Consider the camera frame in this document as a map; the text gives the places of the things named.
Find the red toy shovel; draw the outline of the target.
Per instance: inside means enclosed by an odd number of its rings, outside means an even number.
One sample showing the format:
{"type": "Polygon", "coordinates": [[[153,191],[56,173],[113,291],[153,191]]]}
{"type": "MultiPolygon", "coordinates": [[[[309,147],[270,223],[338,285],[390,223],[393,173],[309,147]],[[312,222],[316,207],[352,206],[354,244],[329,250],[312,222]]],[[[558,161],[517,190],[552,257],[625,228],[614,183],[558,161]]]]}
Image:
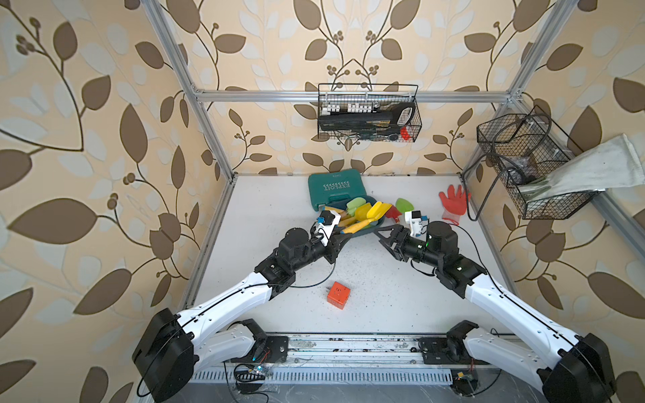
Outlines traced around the red toy shovel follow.
{"type": "Polygon", "coordinates": [[[389,210],[386,212],[386,218],[389,218],[394,223],[400,223],[401,212],[396,208],[396,206],[390,206],[389,210]]]}

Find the green toy shovel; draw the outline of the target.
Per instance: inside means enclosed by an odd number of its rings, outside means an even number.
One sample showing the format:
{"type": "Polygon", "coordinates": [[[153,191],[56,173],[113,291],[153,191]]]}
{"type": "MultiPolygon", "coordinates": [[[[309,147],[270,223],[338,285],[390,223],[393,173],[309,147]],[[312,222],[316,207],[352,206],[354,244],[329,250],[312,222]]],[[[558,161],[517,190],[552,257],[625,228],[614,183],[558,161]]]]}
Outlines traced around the green toy shovel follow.
{"type": "Polygon", "coordinates": [[[412,203],[404,198],[398,198],[396,200],[396,209],[401,213],[405,214],[411,212],[415,209],[412,203]]]}

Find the yellow toy spatula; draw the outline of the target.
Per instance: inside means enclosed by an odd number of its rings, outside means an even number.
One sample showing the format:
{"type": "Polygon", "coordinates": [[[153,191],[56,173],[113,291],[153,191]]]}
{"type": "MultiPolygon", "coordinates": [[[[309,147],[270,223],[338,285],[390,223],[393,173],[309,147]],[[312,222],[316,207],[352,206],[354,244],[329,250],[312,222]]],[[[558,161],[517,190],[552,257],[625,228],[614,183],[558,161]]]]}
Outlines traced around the yellow toy spatula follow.
{"type": "Polygon", "coordinates": [[[375,223],[383,218],[386,215],[386,212],[389,210],[390,206],[392,206],[390,203],[382,203],[381,201],[377,201],[369,211],[368,218],[366,220],[357,222],[356,218],[354,217],[354,222],[346,227],[342,231],[342,233],[357,233],[360,230],[367,228],[372,223],[375,223]]]}

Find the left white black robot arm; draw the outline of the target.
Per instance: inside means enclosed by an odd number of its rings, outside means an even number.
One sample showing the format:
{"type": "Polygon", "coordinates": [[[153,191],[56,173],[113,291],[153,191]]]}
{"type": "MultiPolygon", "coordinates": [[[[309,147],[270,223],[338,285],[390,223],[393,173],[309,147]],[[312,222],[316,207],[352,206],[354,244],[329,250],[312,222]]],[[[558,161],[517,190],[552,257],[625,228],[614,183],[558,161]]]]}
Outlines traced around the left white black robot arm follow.
{"type": "Polygon", "coordinates": [[[156,402],[176,395],[198,370],[242,358],[264,335],[240,316],[292,287],[298,270],[324,258],[334,264],[350,234],[318,238],[303,228],[286,232],[278,246],[240,283],[201,305],[174,313],[165,308],[150,320],[132,361],[146,392],[156,402]]]}

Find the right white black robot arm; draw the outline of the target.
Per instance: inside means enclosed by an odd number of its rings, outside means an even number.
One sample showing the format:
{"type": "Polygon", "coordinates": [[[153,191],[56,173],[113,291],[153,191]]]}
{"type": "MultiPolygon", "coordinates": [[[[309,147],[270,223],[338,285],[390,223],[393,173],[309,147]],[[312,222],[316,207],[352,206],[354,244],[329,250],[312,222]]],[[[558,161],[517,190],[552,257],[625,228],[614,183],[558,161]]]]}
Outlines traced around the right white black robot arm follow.
{"type": "Polygon", "coordinates": [[[582,337],[554,322],[498,284],[483,265],[460,253],[458,234],[448,223],[429,223],[425,239],[399,224],[378,229],[376,236],[396,260],[433,267],[445,288],[495,317],[524,343],[463,321],[447,334],[456,354],[467,352],[494,365],[541,391],[549,402],[612,400],[616,378],[606,344],[592,333],[582,337]]]}

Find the yellow toy shovel in box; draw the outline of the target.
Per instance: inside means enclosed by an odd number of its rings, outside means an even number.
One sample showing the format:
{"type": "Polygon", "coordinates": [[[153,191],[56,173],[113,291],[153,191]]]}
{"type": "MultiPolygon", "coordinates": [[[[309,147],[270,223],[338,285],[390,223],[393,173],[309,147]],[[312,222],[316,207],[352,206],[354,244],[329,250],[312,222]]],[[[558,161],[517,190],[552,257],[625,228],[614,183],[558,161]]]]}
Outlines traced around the yellow toy shovel in box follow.
{"type": "Polygon", "coordinates": [[[356,218],[357,222],[364,221],[368,218],[368,213],[371,210],[372,205],[370,203],[366,203],[358,208],[356,208],[354,212],[354,217],[356,218]]]}

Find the green storage box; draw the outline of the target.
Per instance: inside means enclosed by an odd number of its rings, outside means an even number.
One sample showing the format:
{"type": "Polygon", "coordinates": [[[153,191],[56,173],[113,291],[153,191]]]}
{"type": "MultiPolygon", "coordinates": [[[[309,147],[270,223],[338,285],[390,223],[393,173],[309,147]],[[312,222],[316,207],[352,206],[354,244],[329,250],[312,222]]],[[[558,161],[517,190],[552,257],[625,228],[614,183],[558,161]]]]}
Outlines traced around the green storage box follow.
{"type": "MultiPolygon", "coordinates": [[[[335,173],[315,174],[307,180],[312,207],[321,213],[323,210],[335,210],[341,215],[341,221],[335,229],[343,231],[354,222],[356,208],[370,203],[376,204],[376,199],[367,195],[362,176],[355,169],[335,173]]],[[[372,223],[354,236],[367,235],[382,225],[384,217],[372,223]]]]}

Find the orange cube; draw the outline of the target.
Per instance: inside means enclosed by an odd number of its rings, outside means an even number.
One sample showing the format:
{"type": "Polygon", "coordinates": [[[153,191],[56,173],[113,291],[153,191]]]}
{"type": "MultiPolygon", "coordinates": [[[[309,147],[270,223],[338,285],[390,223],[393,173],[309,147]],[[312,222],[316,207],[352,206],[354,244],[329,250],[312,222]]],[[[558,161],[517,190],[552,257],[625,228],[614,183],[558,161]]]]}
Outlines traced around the orange cube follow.
{"type": "Polygon", "coordinates": [[[349,287],[340,284],[339,282],[334,282],[327,295],[327,302],[332,306],[343,310],[349,300],[350,294],[351,289],[349,287]]]}

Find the red rubber glove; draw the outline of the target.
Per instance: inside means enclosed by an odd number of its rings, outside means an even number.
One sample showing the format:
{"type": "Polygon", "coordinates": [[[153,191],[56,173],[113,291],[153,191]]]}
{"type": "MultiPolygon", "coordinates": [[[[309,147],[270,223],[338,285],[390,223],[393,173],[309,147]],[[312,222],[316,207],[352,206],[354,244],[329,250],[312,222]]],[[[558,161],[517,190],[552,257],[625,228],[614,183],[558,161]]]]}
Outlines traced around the red rubber glove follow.
{"type": "Polygon", "coordinates": [[[461,185],[457,188],[454,185],[450,185],[447,191],[441,191],[439,199],[443,206],[443,220],[459,225],[460,218],[467,213],[469,198],[461,185]]]}

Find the black tool in basket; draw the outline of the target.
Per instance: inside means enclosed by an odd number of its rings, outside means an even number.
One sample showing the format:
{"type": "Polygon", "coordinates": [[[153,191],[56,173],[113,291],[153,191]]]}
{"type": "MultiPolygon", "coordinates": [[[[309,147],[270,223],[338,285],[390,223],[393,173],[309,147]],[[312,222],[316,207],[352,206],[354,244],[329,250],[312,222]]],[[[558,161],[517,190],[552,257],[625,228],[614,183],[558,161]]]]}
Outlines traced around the black tool in basket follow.
{"type": "Polygon", "coordinates": [[[408,125],[417,111],[414,102],[401,102],[389,109],[364,110],[362,112],[330,112],[318,118],[319,129],[324,131],[362,129],[399,129],[408,125]]]}

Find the white cloth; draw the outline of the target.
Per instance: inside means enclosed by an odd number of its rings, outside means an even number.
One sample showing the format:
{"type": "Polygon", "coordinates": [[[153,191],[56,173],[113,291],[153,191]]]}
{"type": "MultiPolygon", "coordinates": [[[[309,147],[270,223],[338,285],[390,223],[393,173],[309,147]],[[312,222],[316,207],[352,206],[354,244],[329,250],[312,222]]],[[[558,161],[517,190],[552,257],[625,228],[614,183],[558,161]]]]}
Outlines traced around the white cloth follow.
{"type": "Polygon", "coordinates": [[[620,134],[518,189],[526,201],[533,202],[570,193],[643,184],[644,169],[638,152],[628,136],[620,134]]]}

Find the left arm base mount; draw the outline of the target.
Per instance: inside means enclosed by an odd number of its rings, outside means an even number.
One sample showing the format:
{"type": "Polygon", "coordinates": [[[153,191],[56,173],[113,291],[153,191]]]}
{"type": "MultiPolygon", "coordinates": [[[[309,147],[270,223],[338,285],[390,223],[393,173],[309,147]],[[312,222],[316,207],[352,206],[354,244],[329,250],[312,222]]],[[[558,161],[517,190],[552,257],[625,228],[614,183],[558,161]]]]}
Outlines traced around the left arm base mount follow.
{"type": "Polygon", "coordinates": [[[245,355],[230,358],[235,364],[284,363],[287,360],[289,337],[268,334],[254,319],[231,323],[227,331],[242,331],[251,335],[249,350],[245,355]]]}

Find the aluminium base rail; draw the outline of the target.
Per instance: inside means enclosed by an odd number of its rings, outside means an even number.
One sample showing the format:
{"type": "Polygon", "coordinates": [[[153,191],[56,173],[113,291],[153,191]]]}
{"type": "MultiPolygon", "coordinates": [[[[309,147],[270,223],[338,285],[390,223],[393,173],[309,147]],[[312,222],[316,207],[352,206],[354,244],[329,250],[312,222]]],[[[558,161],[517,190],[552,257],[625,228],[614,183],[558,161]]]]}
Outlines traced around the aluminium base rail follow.
{"type": "MultiPolygon", "coordinates": [[[[485,361],[516,376],[535,376],[540,369],[554,369],[569,350],[564,339],[550,332],[537,332],[537,344],[526,339],[503,338],[487,332],[483,327],[470,331],[465,348],[473,359],[485,361]]],[[[418,339],[423,336],[378,335],[292,335],[289,337],[287,360],[306,367],[349,366],[404,367],[423,365],[418,339]]]]}

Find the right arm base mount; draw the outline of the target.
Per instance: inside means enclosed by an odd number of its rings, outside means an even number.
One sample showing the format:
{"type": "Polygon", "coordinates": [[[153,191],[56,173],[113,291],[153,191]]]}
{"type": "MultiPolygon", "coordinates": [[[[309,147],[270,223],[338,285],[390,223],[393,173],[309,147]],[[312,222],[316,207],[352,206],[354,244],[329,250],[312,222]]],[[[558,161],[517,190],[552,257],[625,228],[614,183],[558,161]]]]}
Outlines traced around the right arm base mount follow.
{"type": "Polygon", "coordinates": [[[423,363],[471,365],[486,364],[485,361],[473,359],[465,348],[466,335],[479,326],[468,320],[454,325],[446,334],[418,339],[418,349],[423,355],[423,363]]]}

